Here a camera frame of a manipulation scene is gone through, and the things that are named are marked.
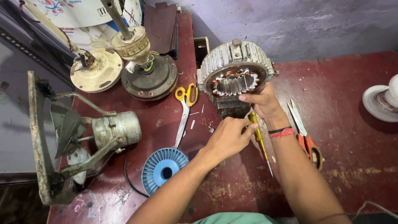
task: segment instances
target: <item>hand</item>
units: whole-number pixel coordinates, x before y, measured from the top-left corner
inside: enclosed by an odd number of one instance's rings
[[[275,118],[284,111],[275,97],[271,82],[266,82],[260,89],[260,94],[245,93],[239,96],[239,100],[253,103],[253,109],[263,120]]]
[[[226,117],[201,151],[209,155],[215,167],[224,159],[242,151],[249,144],[250,137],[257,128],[258,124],[252,124],[247,119]]]

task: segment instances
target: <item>black wire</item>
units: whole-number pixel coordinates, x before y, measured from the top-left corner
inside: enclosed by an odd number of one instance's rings
[[[127,185],[128,185],[134,192],[136,192],[136,193],[137,193],[138,195],[140,195],[141,197],[148,198],[148,197],[149,197],[148,195],[146,195],[146,194],[141,193],[140,191],[138,191],[138,190],[131,184],[130,180],[127,178],[127,172],[126,172],[127,156],[129,155],[130,149],[131,149],[131,146],[130,146],[129,149],[127,150],[127,152],[126,152],[126,157],[125,157],[125,165],[124,165],[125,180],[126,180],[126,182],[127,182]]]

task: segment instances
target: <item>red thread bracelet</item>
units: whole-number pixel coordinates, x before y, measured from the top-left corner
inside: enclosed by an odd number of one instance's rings
[[[277,141],[279,141],[279,138],[280,138],[281,136],[287,136],[287,135],[290,135],[291,133],[294,133],[294,132],[295,132],[295,130],[294,130],[293,128],[285,128],[285,129],[283,129],[283,131],[281,131],[281,132],[277,132],[277,133],[275,133],[275,134],[269,134],[268,137],[269,137],[269,138],[276,138],[276,137],[278,137]]]

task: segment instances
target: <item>yellow screwdriver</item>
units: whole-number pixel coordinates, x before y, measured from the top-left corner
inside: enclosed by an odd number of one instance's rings
[[[255,112],[251,112],[249,114],[249,120],[252,123],[257,123],[258,124],[257,115],[256,115]],[[264,136],[263,136],[263,134],[261,134],[260,126],[258,126],[256,131],[254,132],[254,136],[256,137],[256,141],[258,141],[258,144],[260,145],[260,148],[263,149],[263,152],[264,152],[264,155],[265,155],[265,159],[267,160],[267,163],[268,163],[269,171],[271,172],[271,175],[272,175],[272,178],[273,178],[273,173],[272,173],[272,170],[271,170],[271,166],[269,165],[268,156],[267,156],[267,153],[265,152],[265,147],[264,147],[264,143],[263,143]]]

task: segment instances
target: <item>blue wire spool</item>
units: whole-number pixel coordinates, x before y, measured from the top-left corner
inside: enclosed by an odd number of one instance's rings
[[[154,152],[142,169],[141,180],[145,192],[148,195],[153,194],[188,162],[188,157],[174,148],[163,148]]]

